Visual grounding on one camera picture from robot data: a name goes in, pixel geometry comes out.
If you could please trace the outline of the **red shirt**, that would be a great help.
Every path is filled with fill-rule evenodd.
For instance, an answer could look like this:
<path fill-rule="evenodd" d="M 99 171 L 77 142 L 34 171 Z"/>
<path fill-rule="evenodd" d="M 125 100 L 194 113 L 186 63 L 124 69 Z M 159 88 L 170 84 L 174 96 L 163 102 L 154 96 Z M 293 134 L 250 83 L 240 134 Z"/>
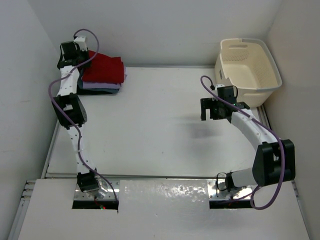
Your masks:
<path fill-rule="evenodd" d="M 84 70 L 82 80 L 87 83 L 122 84 L 125 81 L 124 63 L 121 57 L 98 53 L 91 66 Z"/>

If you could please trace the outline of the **blue shirt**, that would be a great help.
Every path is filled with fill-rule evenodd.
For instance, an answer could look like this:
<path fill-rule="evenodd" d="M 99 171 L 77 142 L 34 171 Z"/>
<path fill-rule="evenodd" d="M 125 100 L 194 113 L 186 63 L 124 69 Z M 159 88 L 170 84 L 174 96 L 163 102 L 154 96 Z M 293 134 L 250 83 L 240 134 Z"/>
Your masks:
<path fill-rule="evenodd" d="M 80 73 L 80 76 L 77 80 L 77 94 L 80 96 L 85 95 L 115 95 L 119 92 L 121 84 L 117 88 L 84 88 L 83 87 L 83 72 Z"/>

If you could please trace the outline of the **lilac cloth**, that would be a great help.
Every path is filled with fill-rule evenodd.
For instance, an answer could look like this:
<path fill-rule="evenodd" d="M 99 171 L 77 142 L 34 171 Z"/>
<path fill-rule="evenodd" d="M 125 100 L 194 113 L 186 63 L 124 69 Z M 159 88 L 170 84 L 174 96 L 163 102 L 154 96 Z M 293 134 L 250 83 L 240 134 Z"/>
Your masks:
<path fill-rule="evenodd" d="M 83 71 L 81 82 L 84 89 L 120 89 L 126 80 L 124 68 L 88 68 Z"/>

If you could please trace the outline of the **black t shirt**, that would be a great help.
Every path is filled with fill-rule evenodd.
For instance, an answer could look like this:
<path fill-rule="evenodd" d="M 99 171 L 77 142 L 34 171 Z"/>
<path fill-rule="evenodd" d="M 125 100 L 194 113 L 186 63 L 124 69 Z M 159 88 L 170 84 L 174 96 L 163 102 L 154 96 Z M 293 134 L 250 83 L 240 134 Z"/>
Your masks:
<path fill-rule="evenodd" d="M 97 95 L 115 95 L 119 89 L 98 88 L 98 89 L 82 89 L 77 87 L 77 94 L 82 96 L 97 96 Z"/>

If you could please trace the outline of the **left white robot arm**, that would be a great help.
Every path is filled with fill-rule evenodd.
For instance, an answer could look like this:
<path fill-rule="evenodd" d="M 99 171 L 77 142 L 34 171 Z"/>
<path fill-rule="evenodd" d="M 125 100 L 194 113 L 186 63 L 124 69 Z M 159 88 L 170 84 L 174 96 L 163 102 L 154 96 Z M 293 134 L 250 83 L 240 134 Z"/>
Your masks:
<path fill-rule="evenodd" d="M 69 135 L 75 152 L 77 185 L 81 192 L 92 193 L 99 189 L 96 178 L 96 167 L 91 160 L 85 159 L 85 145 L 79 130 L 87 122 L 87 113 L 77 95 L 78 80 L 81 71 L 91 65 L 87 38 L 75 36 L 72 41 L 60 44 L 60 58 L 57 68 L 60 70 L 60 87 L 57 96 L 53 98 L 54 111 L 58 121 Z"/>

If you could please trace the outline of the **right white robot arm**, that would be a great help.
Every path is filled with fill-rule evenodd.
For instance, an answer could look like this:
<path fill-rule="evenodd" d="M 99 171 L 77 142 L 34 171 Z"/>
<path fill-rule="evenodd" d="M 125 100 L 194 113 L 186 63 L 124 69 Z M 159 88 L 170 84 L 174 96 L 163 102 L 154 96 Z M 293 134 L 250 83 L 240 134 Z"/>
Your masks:
<path fill-rule="evenodd" d="M 256 123 L 250 107 L 243 101 L 237 102 L 232 87 L 221 85 L 216 90 L 217 96 L 223 101 L 215 97 L 202 98 L 200 100 L 201 120 L 206 120 L 206 110 L 209 110 L 212 120 L 228 120 L 241 131 L 256 151 L 251 168 L 226 174 L 226 190 L 230 192 L 250 185 L 265 187 L 277 184 L 282 170 L 281 148 L 284 152 L 283 181 L 294 180 L 296 177 L 294 143 L 286 139 L 279 144 L 269 130 Z"/>

